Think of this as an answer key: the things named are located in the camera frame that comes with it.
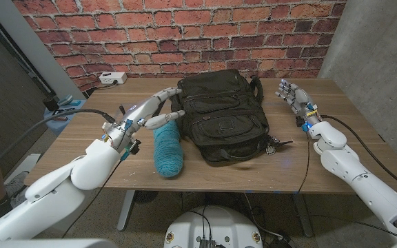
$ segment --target gray wall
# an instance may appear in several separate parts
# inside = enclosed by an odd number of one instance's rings
[[[397,1],[347,1],[318,77],[333,79],[397,153]]]

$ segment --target black backpack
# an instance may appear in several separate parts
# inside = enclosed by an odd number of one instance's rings
[[[206,162],[247,161],[266,150],[271,137],[258,77],[248,83],[238,70],[221,70],[187,77],[177,86],[183,91],[171,98],[171,109],[185,110],[177,125]]]

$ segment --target brick wall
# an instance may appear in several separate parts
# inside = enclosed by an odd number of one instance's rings
[[[104,71],[316,77],[344,1],[14,0],[80,90]]]

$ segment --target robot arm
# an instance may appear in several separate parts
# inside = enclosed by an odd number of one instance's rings
[[[385,228],[397,234],[397,192],[360,163],[345,135],[322,120],[306,91],[284,79],[279,90],[276,95],[291,105],[297,125],[317,140],[314,149],[320,154],[323,167],[350,185]]]
[[[0,218],[0,240],[33,238],[75,211],[83,203],[84,190],[99,187],[119,159],[138,152],[140,141],[133,133],[140,127],[156,129],[185,114],[181,110],[157,116],[161,104],[180,92],[168,88],[131,107],[119,123],[113,123],[100,140],[87,147],[86,155],[33,183],[26,192],[27,200]]]

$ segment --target power strip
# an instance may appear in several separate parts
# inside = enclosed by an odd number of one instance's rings
[[[127,80],[127,74],[125,72],[104,72],[99,77],[102,84],[112,84],[114,80],[117,80],[118,84],[124,84]]]

